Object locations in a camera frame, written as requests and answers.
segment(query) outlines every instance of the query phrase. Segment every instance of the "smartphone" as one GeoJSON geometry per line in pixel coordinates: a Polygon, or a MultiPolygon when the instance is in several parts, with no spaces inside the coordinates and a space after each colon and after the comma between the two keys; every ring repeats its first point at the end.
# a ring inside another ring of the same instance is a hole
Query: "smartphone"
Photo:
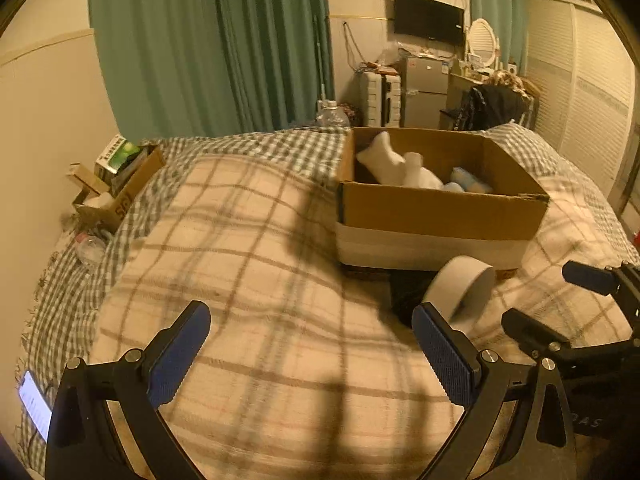
{"type": "Polygon", "coordinates": [[[38,430],[40,436],[47,441],[49,434],[49,424],[51,422],[51,408],[47,404],[47,400],[40,393],[33,375],[29,370],[24,374],[22,384],[18,389],[20,400],[24,404],[29,417],[38,430]]]}

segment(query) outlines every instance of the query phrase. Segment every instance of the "water bottle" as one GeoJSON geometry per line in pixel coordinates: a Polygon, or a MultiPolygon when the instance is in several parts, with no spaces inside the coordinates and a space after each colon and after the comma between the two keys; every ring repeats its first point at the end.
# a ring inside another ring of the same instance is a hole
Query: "water bottle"
{"type": "Polygon", "coordinates": [[[88,233],[78,233],[74,243],[78,260],[88,270],[94,270],[100,264],[107,246],[100,238],[88,233]]]}
{"type": "Polygon", "coordinates": [[[349,118],[335,101],[327,101],[320,115],[320,126],[348,128],[349,118]]]}

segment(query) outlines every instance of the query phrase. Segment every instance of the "white tape roll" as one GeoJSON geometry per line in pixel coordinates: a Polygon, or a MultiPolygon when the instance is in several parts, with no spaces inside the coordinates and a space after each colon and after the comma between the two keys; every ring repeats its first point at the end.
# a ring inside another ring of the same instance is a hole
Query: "white tape roll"
{"type": "Polygon", "coordinates": [[[495,270],[470,256],[456,256],[442,267],[424,294],[451,327],[468,332],[482,315],[495,285],[495,270]]]}

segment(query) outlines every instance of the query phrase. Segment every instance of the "plush toy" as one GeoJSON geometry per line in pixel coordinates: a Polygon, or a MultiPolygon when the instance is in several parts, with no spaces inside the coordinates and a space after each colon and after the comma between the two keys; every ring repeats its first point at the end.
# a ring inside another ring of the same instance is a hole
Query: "plush toy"
{"type": "Polygon", "coordinates": [[[493,189],[463,168],[453,168],[451,181],[469,193],[491,193],[493,189]]]}
{"type": "Polygon", "coordinates": [[[404,154],[403,187],[422,189],[442,189],[442,181],[433,172],[422,167],[422,155],[409,152],[404,154]]]}
{"type": "Polygon", "coordinates": [[[380,132],[368,148],[356,154],[376,180],[383,186],[402,186],[404,158],[391,148],[389,132],[380,132]]]}
{"type": "Polygon", "coordinates": [[[457,182],[449,182],[448,184],[445,184],[442,189],[444,191],[451,191],[453,193],[464,193],[465,192],[465,190],[462,189],[462,186],[460,186],[460,184],[458,184],[457,182]]]}
{"type": "Polygon", "coordinates": [[[368,148],[356,154],[356,158],[384,186],[442,189],[442,181],[422,167],[420,153],[407,155],[410,156],[409,166],[405,163],[404,157],[391,148],[389,132],[380,132],[368,148]]]}

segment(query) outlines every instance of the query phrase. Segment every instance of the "cardboard box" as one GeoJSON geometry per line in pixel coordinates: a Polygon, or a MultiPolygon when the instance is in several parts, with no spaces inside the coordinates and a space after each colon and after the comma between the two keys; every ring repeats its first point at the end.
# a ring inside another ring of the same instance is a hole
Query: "cardboard box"
{"type": "Polygon", "coordinates": [[[549,196],[486,137],[414,128],[354,128],[338,168],[338,258],[355,267],[440,270],[466,254],[498,270],[517,269],[546,212],[549,196]],[[459,166],[494,194],[381,186],[355,158],[387,130],[393,149],[418,152],[445,184],[459,166]]]}
{"type": "Polygon", "coordinates": [[[162,151],[158,146],[155,146],[108,208],[102,209],[84,205],[82,202],[89,193],[86,189],[76,196],[73,202],[74,208],[87,225],[94,226],[101,222],[110,232],[114,233],[131,207],[133,199],[142,191],[156,171],[163,166],[162,151]]]}
{"type": "Polygon", "coordinates": [[[66,170],[66,176],[76,186],[88,188],[95,196],[109,190],[109,186],[95,176],[84,164],[70,164],[69,169],[66,170]]]}

